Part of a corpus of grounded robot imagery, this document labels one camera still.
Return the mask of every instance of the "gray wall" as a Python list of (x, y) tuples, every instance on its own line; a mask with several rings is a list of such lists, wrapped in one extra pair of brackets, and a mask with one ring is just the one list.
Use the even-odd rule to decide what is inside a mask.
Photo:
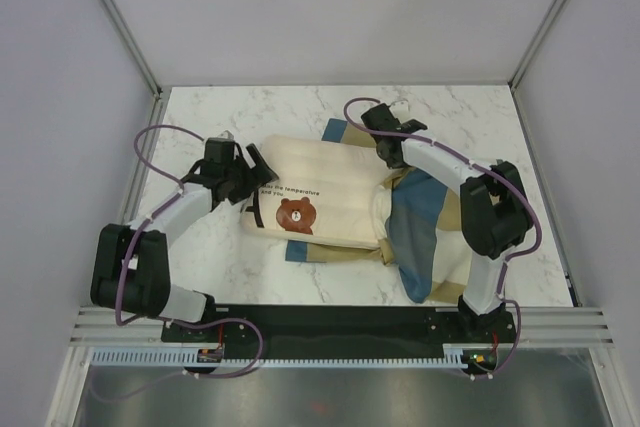
[(570, 0), (520, 98), (571, 271), (640, 403), (640, 0)]
[(0, 0), (0, 425), (44, 423), (150, 105), (97, 0)]
[(507, 81), (552, 0), (115, 0), (164, 85)]

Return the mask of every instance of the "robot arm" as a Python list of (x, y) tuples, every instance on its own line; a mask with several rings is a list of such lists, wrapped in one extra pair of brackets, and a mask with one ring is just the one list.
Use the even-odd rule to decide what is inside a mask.
[(141, 216), (127, 225), (110, 224), (102, 229), (91, 283), (93, 303), (115, 307), (125, 252), (134, 232), (141, 230), (134, 247), (135, 268), (130, 264), (126, 273), (122, 310), (152, 318), (200, 321), (213, 298), (171, 284), (169, 247), (221, 202), (238, 203), (278, 178), (253, 144), (247, 146), (247, 152), (254, 167), (249, 167), (240, 146), (232, 139), (207, 139), (204, 158), (181, 179), (184, 189), (159, 205), (177, 193), (180, 197), (156, 214), (153, 222), (141, 229), (149, 218)]
[[(400, 124), (386, 104), (369, 109), (362, 120), (371, 130), (426, 134), (426, 126), (416, 120)], [(424, 170), (460, 196), (462, 233), (473, 254), (469, 281), (459, 307), (472, 322), (495, 312), (501, 307), (496, 291), (504, 259), (532, 226), (524, 206), (496, 179), (431, 143), (381, 135), (373, 138), (378, 155), (390, 168), (413, 166)], [(526, 197), (513, 164), (477, 164), (507, 179)]]

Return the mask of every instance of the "gray floor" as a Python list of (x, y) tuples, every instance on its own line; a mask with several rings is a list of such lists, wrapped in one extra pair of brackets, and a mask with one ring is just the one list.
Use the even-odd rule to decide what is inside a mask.
[[(169, 372), (100, 368), (95, 389), (119, 395)], [(114, 405), (84, 400), (77, 425), (580, 426), (610, 425), (581, 353), (520, 351), (492, 381), (430, 370), (263, 369), (233, 380), (171, 379)]]

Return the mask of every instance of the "bear print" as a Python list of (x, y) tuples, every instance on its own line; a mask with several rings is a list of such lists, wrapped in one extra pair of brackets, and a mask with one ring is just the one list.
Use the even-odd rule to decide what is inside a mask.
[(282, 199), (276, 212), (280, 227), (288, 232), (313, 235), (311, 226), (316, 221), (316, 209), (309, 197), (300, 200)]

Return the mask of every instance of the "white marble surface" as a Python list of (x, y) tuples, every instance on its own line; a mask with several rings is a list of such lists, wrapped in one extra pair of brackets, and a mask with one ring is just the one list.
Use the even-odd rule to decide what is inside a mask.
[[(540, 250), (512, 262), (507, 295), (525, 306), (570, 306), (560, 259), (513, 100), (507, 86), (322, 86), (174, 88), (164, 123), (211, 137), (229, 130), (242, 145), (260, 147), (270, 134), (319, 139), (329, 118), (342, 118), (352, 97), (406, 101), (410, 114), (472, 158), (515, 163), (544, 231)], [(366, 104), (354, 106), (359, 115)], [(202, 144), (175, 131), (161, 132), (153, 155), (158, 167), (182, 176), (202, 156)], [(174, 185), (150, 172), (140, 212)], [(240, 206), (224, 204), (194, 224), (172, 247), (172, 281), (211, 293), (218, 302), (339, 305), (412, 305), (397, 268), (373, 261), (340, 264), (285, 262), (286, 241), (242, 231)], [(532, 242), (530, 231), (525, 243)]]

